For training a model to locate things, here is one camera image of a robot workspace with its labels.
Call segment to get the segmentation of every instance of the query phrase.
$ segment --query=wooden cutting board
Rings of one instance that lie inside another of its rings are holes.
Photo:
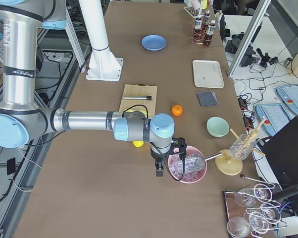
[[[152,118],[155,113],[157,86],[126,84],[122,97],[132,97],[132,96],[152,96],[152,100],[149,101],[149,100],[122,99],[120,102],[119,111],[122,112],[127,108],[136,104],[143,104],[148,108],[149,118]],[[141,111],[143,113],[146,112],[145,108],[142,106],[136,106],[132,109],[135,111]]]

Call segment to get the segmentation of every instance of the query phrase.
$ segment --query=chair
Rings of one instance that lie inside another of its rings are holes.
[[[245,15],[248,15],[249,8],[251,8],[253,10],[256,10],[259,2],[260,2],[260,0],[257,0],[257,1],[254,1],[254,2],[251,2],[251,3],[246,4]]]

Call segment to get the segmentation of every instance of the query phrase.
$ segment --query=wooden skewer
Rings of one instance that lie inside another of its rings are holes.
[[[257,150],[255,148],[252,149],[253,151],[257,152],[258,154],[262,155],[262,156],[266,156],[265,153],[261,152],[260,150]]]
[[[233,134],[237,139],[239,138],[239,136],[236,134],[236,132],[235,132],[233,129],[230,128],[230,131],[232,132],[232,134]]]
[[[259,124],[259,126],[257,126],[257,128],[256,129],[258,129],[258,128],[260,128],[261,126],[262,126],[262,123],[260,122],[260,124]],[[238,139],[239,138],[239,136],[236,134],[236,132],[233,130],[233,129],[230,129],[230,131],[232,132],[232,134]],[[259,151],[259,150],[257,150],[257,149],[255,149],[255,148],[253,148],[253,151],[255,151],[255,152],[257,152],[258,154],[260,154],[260,155],[262,155],[262,156],[266,156],[266,154],[265,153],[263,153],[263,152],[261,152],[261,151]]]
[[[248,138],[244,141],[242,148],[245,148],[256,139],[257,135],[259,134],[259,128],[262,126],[262,124],[265,121],[266,121],[266,118],[262,119],[259,125],[254,130],[252,130],[252,132],[250,132]]]

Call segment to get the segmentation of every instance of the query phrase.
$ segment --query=white cable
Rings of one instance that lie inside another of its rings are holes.
[[[41,167],[40,165],[38,165],[36,162],[34,162],[34,161],[32,161],[32,160],[26,158],[26,157],[23,155],[23,153],[21,152],[20,147],[18,147],[18,150],[19,150],[20,154],[22,155],[22,157],[24,157],[25,160],[28,160],[28,161],[34,163],[34,164],[37,165],[40,169],[42,169],[42,167]]]
[[[18,187],[18,185],[15,183],[15,180],[14,180],[14,178],[13,178],[13,176],[11,176],[11,180],[12,180],[12,182],[13,182],[13,184],[16,186],[16,188],[18,188],[20,191],[22,191],[22,192],[31,192],[33,189],[30,189],[30,190],[23,190],[23,189],[21,189],[20,187]]]

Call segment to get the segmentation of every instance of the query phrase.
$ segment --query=brown bottle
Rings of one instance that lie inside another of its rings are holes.
[[[195,25],[192,33],[192,43],[202,43],[203,35],[201,30],[201,23],[202,23],[202,18],[201,18],[201,15],[199,15],[195,19]]]
[[[204,36],[204,41],[203,41],[203,44],[205,46],[209,46],[212,38],[213,38],[213,34],[214,34],[214,31],[215,31],[215,20],[212,20],[211,23],[209,24],[208,26],[208,29],[207,29],[207,32]]]

